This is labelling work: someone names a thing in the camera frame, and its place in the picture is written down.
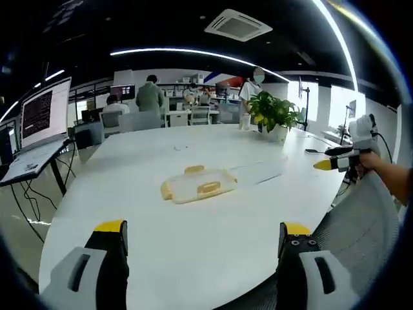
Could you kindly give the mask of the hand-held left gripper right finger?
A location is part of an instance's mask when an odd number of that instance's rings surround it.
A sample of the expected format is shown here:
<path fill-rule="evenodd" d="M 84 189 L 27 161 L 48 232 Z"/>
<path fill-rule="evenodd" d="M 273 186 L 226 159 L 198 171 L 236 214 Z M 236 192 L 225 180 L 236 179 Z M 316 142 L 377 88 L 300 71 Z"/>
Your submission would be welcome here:
<path fill-rule="evenodd" d="M 280 223 L 277 258 L 277 309 L 352 309 L 358 303 L 348 270 L 305 226 Z"/>

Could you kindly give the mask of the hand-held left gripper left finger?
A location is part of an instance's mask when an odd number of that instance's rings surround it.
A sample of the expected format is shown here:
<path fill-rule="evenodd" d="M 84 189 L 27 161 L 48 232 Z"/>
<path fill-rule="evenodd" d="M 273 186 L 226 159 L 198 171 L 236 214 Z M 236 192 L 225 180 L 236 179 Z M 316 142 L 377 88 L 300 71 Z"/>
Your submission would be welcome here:
<path fill-rule="evenodd" d="M 126 309 L 127 257 L 127 221 L 104 222 L 57 263 L 40 297 L 49 309 Z"/>

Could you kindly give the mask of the person's right hand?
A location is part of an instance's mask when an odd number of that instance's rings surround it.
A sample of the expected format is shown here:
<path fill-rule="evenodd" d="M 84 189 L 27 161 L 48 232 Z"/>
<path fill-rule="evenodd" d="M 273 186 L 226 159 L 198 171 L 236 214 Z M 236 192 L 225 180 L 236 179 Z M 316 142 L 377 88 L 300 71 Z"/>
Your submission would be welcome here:
<path fill-rule="evenodd" d="M 359 155 L 356 172 L 361 179 L 368 171 L 378 171 L 385 162 L 375 152 L 364 152 Z"/>

